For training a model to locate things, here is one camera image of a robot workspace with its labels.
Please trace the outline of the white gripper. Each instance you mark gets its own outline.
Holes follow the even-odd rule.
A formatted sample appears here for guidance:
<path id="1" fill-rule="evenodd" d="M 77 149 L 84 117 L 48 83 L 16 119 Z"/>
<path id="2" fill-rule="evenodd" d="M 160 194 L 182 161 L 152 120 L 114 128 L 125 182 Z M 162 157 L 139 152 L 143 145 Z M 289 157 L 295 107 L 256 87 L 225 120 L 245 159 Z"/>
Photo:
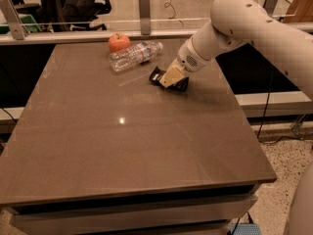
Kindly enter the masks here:
<path id="1" fill-rule="evenodd" d="M 188 72 L 196 72 L 204 68 L 208 61 L 203 59 L 195 50 L 192 38 L 185 41 L 180 47 L 177 58 L 168 66 L 167 71 L 160 79 L 159 83 L 167 88 L 185 78 L 180 66 Z"/>

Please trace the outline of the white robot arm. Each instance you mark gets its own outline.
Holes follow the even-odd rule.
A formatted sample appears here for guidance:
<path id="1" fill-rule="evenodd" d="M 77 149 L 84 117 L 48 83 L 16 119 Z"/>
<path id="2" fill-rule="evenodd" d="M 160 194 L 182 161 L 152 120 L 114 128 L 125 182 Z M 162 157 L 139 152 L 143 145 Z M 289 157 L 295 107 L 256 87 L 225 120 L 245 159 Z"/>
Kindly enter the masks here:
<path id="1" fill-rule="evenodd" d="M 181 46 L 159 83 L 167 88 L 243 43 L 313 99 L 313 35 L 272 19 L 254 0 L 214 0 L 210 20 Z"/>

